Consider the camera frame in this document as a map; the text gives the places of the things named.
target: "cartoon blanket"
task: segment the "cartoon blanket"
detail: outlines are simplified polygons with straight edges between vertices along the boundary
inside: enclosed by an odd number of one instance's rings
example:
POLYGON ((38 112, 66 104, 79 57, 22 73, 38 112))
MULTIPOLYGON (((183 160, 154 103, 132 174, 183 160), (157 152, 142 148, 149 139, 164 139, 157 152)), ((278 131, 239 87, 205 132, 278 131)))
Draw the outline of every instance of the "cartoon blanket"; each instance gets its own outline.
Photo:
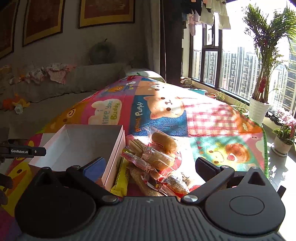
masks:
MULTIPOLYGON (((126 135, 141 137, 147 136, 145 127, 153 126, 180 141, 192 166, 202 156, 237 171, 251 166, 259 166, 266 174, 268 171, 262 127, 226 103, 141 76, 126 77, 75 104, 34 135, 28 145, 43 146, 43 137, 56 133, 64 124, 120 124, 126 135)), ((29 161, 16 158, 7 172, 14 185, 5 190, 9 204, 3 206, 5 211, 0 210, 3 240, 20 234, 14 207, 32 180, 29 161)))

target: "picture frame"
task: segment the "picture frame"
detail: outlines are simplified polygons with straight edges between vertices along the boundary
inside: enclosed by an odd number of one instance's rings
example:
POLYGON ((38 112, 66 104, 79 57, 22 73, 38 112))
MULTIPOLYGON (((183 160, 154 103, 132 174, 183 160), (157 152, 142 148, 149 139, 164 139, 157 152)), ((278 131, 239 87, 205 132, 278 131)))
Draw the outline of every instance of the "picture frame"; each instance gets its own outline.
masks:
POLYGON ((117 23, 134 23, 135 1, 80 0, 78 28, 117 23))
POLYGON ((28 0, 22 45, 63 32, 65 0, 28 0))
POLYGON ((15 23, 20 0, 12 0, 0 11, 0 59, 14 51, 15 23))

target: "white box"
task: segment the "white box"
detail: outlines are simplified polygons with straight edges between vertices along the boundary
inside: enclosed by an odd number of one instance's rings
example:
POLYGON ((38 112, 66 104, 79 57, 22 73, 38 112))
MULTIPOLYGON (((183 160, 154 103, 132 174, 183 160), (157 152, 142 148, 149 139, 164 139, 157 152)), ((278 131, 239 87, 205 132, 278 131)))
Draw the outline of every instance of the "white box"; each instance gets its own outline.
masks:
POLYGON ((117 174, 117 162, 125 147, 125 134, 121 125, 64 125, 44 145, 46 155, 34 157, 29 166, 35 174, 41 167, 65 171, 73 165, 84 166, 103 157, 105 171, 96 183, 110 191, 117 174))

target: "red checkered pattern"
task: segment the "red checkered pattern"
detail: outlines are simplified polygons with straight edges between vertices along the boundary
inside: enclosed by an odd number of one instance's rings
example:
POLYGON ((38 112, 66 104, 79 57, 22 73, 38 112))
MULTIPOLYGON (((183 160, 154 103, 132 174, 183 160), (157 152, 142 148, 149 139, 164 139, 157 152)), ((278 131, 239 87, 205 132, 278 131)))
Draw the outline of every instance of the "red checkered pattern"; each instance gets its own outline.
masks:
POLYGON ((232 110, 226 105, 198 103, 185 105, 189 136, 237 134, 232 110))

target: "sky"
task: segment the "sky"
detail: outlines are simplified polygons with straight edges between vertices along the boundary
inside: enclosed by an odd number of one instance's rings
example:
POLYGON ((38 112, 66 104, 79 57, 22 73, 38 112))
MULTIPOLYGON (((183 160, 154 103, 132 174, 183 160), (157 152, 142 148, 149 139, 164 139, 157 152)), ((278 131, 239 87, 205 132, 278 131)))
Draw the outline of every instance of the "sky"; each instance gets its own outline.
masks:
MULTIPOLYGON (((269 14, 269 22, 273 19, 274 10, 282 11, 288 4, 293 10, 296 7, 289 0, 237 0, 226 4, 227 14, 231 30, 223 30, 224 51, 236 52, 237 47, 245 47, 247 51, 254 53, 253 39, 251 36, 244 33, 246 24, 243 22, 244 8, 251 3, 257 5, 265 13, 269 14)), ((194 49, 201 50, 202 46, 202 27, 196 25, 196 36, 194 37, 194 49)), ((284 59, 289 59, 289 43, 287 39, 280 39, 279 43, 280 54, 284 55, 284 59)))

